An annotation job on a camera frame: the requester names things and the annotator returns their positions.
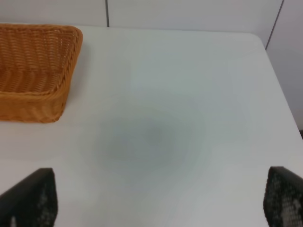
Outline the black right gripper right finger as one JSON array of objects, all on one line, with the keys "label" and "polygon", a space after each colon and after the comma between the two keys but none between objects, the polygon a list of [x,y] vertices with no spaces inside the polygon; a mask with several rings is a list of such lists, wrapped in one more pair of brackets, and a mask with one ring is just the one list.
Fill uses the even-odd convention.
[{"label": "black right gripper right finger", "polygon": [[282,166],[270,167],[263,210],[270,227],[301,227],[303,179]]}]

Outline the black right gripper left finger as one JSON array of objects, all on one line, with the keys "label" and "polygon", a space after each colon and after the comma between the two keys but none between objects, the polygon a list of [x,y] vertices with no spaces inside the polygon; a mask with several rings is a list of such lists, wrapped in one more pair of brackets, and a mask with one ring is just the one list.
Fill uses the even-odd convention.
[{"label": "black right gripper left finger", "polygon": [[53,227],[58,214],[55,174],[39,168],[0,195],[2,227]]}]

